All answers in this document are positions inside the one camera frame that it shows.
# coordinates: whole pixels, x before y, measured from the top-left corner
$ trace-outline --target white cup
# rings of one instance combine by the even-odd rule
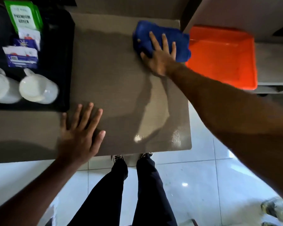
[[[5,75],[0,68],[0,103],[13,104],[21,100],[19,82]]]
[[[22,79],[19,86],[22,97],[40,104],[50,104],[56,100],[59,94],[57,84],[42,75],[35,74],[28,68],[25,68],[24,72],[26,77]]]

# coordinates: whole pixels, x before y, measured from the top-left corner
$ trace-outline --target orange tray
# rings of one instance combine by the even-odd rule
[[[186,66],[208,78],[240,89],[258,85],[254,38],[246,32],[206,26],[190,31],[192,56]]]

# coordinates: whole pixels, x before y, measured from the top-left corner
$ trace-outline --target green packet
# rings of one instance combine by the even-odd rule
[[[18,28],[41,31],[43,22],[37,6],[31,1],[4,1],[11,22],[18,33]]]

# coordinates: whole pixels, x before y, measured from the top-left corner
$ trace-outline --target black pants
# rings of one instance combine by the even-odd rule
[[[164,192],[155,162],[148,156],[137,161],[139,180],[138,201],[132,226],[177,226],[173,211]],[[92,189],[86,201],[68,226],[119,226],[124,180],[128,168],[124,160],[117,160],[110,173]]]

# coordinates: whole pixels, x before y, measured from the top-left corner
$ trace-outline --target blue cloth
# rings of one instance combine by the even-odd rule
[[[133,47],[134,50],[140,54],[144,52],[148,57],[152,57],[153,46],[149,37],[149,32],[152,31],[157,41],[162,47],[162,34],[166,34],[168,39],[169,51],[172,51],[172,42],[176,42],[176,61],[186,62],[191,57],[191,51],[189,50],[189,34],[184,34],[179,29],[160,27],[154,23],[146,20],[138,22],[135,32],[133,33]]]

